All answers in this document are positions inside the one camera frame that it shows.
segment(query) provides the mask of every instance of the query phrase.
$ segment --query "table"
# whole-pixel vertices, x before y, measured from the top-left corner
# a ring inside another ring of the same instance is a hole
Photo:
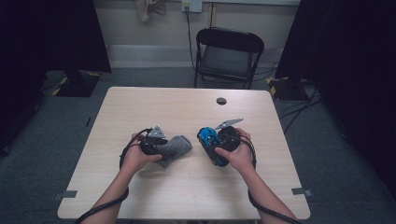
[[[227,104],[217,104],[219,97]],[[233,126],[251,134],[260,176],[297,218],[309,218],[305,196],[291,191],[301,183],[269,92],[135,87],[108,90],[67,188],[77,195],[63,198],[58,216],[88,211],[117,174],[131,134],[160,125],[167,139],[190,139],[192,150],[167,169],[150,163],[137,173],[119,218],[260,219],[240,174],[214,166],[196,138],[203,127],[239,118]]]

